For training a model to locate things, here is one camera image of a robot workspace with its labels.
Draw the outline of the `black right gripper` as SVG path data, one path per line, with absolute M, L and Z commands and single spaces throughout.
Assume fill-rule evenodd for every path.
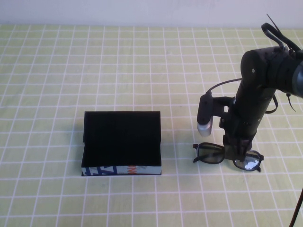
M 275 88 L 241 80 L 228 117 L 223 122 L 225 157 L 244 160 L 275 91 Z

